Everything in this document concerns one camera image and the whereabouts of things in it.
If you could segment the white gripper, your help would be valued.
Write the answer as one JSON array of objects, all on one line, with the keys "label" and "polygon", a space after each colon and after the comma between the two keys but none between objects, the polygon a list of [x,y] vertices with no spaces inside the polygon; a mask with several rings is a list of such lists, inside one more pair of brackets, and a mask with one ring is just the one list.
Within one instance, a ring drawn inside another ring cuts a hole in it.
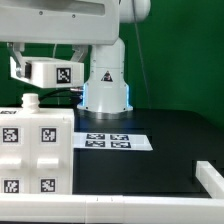
[{"label": "white gripper", "polygon": [[0,41],[8,42],[19,78],[24,43],[85,44],[72,46],[71,61],[82,63],[87,45],[118,39],[119,23],[118,0],[0,0]]}]

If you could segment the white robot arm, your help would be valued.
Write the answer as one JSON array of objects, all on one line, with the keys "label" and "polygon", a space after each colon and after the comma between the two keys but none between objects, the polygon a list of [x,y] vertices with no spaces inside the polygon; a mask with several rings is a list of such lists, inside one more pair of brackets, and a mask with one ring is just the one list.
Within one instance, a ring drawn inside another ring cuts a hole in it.
[{"label": "white robot arm", "polygon": [[[83,88],[78,110],[116,119],[133,110],[123,78],[122,23],[144,20],[150,0],[0,0],[0,42],[10,52],[11,76],[40,88]],[[27,43],[66,44],[68,61],[24,57]]]}]

